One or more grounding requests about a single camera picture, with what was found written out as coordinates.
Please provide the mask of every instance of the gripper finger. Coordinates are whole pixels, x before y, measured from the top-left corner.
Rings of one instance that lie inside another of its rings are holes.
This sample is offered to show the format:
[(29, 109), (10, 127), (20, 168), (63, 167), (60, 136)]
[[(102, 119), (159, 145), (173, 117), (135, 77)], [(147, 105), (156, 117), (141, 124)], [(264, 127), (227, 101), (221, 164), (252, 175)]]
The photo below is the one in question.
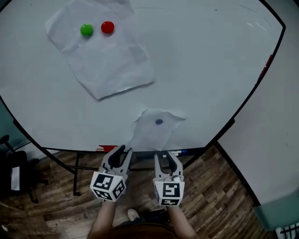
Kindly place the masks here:
[(166, 157), (169, 162), (169, 167), (171, 169), (171, 176), (182, 176), (183, 175), (183, 165), (182, 162), (171, 152), (166, 152)]
[(162, 171), (162, 167), (160, 164), (160, 157), (157, 154), (155, 154), (154, 159), (155, 159), (155, 177), (156, 178), (170, 177), (169, 174), (166, 174)]
[(121, 160), (121, 154), (123, 153), (125, 148), (125, 145), (120, 145), (112, 149), (104, 156), (101, 166), (108, 170), (112, 170), (113, 168), (118, 167)]
[(129, 149), (122, 161), (122, 164), (117, 167), (114, 168), (113, 171), (116, 172), (118, 175), (124, 176), (127, 174), (128, 168), (130, 166), (130, 162), (132, 159), (132, 155), (133, 155), (133, 149)]

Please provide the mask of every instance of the green button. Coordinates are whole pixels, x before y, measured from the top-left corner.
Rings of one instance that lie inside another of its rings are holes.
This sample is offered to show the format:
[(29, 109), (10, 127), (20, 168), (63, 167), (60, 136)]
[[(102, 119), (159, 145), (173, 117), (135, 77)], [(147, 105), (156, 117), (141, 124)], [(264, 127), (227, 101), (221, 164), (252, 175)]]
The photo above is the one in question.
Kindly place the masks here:
[(82, 25), (80, 31), (82, 35), (91, 35), (93, 33), (93, 27), (91, 24), (87, 23)]

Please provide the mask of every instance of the black chair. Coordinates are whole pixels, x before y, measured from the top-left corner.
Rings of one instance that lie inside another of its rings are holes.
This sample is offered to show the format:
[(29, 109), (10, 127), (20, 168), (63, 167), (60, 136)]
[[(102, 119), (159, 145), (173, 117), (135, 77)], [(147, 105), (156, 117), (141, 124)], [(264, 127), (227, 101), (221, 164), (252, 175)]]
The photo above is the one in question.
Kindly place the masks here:
[[(27, 191), (30, 199), (33, 203), (38, 203), (37, 199), (32, 197), (31, 186), (37, 183), (48, 184), (48, 180), (41, 180), (39, 174), (34, 170), (34, 166), (39, 163), (38, 159), (33, 159), (30, 162), (27, 161), (27, 155), (25, 151), (16, 152), (8, 143), (9, 135), (5, 135), (0, 139), (0, 145), (5, 144), (11, 153), (6, 155), (6, 153), (1, 152), (1, 168), (0, 177), (3, 183), (3, 187), (6, 192), (21, 194), (23, 191)], [(11, 190), (11, 172), (12, 168), (20, 167), (20, 191)]]

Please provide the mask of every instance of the red ball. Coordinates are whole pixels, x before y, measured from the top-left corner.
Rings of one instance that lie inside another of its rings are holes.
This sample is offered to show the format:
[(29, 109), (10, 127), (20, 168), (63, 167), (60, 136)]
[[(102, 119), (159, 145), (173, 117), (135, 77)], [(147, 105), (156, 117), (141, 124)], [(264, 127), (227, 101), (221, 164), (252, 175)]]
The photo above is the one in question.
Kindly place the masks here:
[(104, 33), (112, 33), (114, 30), (114, 24), (111, 21), (106, 21), (102, 24), (101, 29)]

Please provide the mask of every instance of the blue marker mark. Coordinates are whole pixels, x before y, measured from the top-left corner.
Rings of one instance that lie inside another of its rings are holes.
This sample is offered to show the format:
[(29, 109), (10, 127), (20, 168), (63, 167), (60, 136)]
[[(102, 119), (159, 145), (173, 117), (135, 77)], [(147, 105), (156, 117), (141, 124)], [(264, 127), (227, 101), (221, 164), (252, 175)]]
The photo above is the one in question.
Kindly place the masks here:
[(161, 125), (162, 123), (163, 123), (163, 120), (162, 120), (162, 119), (157, 119), (157, 120), (156, 120), (156, 124), (157, 124), (157, 125)]

